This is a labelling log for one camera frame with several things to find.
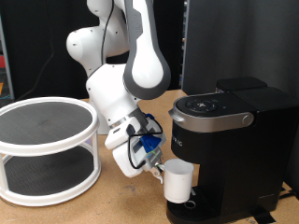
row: black panel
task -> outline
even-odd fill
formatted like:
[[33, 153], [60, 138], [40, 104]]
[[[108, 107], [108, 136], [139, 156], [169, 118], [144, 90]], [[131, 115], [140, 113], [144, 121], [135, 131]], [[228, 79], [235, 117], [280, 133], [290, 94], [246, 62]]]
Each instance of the black panel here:
[[93, 172], [93, 155], [84, 147], [40, 157], [13, 157], [6, 164], [10, 191], [42, 196], [71, 189]]
[[[99, 20], [87, 8], [86, 0], [47, 0], [47, 6], [54, 57], [36, 90], [26, 98], [50, 95], [87, 98], [86, 72], [69, 56], [66, 39], [72, 31], [96, 26]], [[41, 67], [51, 55], [47, 11], [42, 0], [3, 0], [0, 13], [11, 79], [18, 98], [33, 88]]]
[[297, 95], [299, 2], [190, 0], [183, 90], [213, 92], [228, 77], [257, 77]]
[[184, 0], [154, 0], [154, 15], [160, 50], [171, 71], [169, 90], [177, 90], [181, 74]]

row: coffee maker button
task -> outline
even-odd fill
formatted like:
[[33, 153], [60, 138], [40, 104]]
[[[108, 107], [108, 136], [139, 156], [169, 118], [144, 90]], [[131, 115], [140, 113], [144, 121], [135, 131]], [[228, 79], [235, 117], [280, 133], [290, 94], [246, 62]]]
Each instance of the coffee maker button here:
[[246, 126], [249, 126], [251, 123], [253, 122], [253, 116], [252, 115], [246, 115], [243, 120], [242, 123]]
[[186, 103], [186, 106], [187, 106], [188, 108], [192, 108], [192, 107], [193, 107], [193, 101], [188, 101], [188, 102]]

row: drip tray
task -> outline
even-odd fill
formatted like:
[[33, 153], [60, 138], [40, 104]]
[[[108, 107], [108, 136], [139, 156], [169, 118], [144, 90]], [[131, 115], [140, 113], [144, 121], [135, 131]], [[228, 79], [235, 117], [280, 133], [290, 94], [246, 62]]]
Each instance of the drip tray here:
[[219, 215], [208, 204], [198, 187], [192, 188], [196, 195], [186, 203], [167, 202], [167, 217], [171, 223], [218, 224]]
[[10, 191], [45, 196], [72, 189], [93, 172], [93, 154], [77, 146], [39, 157], [12, 157], [5, 164]]

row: white base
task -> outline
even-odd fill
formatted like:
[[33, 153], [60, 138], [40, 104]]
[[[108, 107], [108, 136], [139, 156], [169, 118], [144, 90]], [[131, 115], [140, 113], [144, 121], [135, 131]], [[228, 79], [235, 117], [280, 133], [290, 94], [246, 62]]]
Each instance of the white base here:
[[[90, 145], [81, 144], [81, 146], [85, 147], [93, 154], [93, 148]], [[8, 156], [8, 155], [5, 156], [3, 158], [3, 164], [5, 164], [12, 157], [13, 156]], [[45, 196], [25, 196], [25, 195], [20, 195], [11, 192], [9, 189], [3, 190], [0, 188], [0, 196], [10, 203], [15, 203], [23, 206], [47, 206], [47, 205], [53, 205], [57, 203], [63, 203], [79, 196], [81, 193], [89, 189], [94, 184], [94, 182], [98, 179], [100, 174], [101, 174], [101, 164], [99, 162], [99, 166], [94, 167], [94, 170], [90, 174], [90, 176], [80, 184], [73, 187], [72, 189], [68, 189], [63, 192], [59, 192], [51, 195], [45, 195]]]

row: black mesh surface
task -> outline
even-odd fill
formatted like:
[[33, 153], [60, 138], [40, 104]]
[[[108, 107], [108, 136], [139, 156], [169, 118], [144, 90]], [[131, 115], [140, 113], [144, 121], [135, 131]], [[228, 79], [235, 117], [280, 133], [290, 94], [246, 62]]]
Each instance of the black mesh surface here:
[[21, 195], [50, 195], [71, 189], [93, 172], [84, 147], [40, 157], [13, 157], [6, 164], [8, 188]]
[[46, 102], [25, 105], [0, 116], [0, 141], [15, 145], [57, 142], [82, 132], [93, 121], [79, 105]]

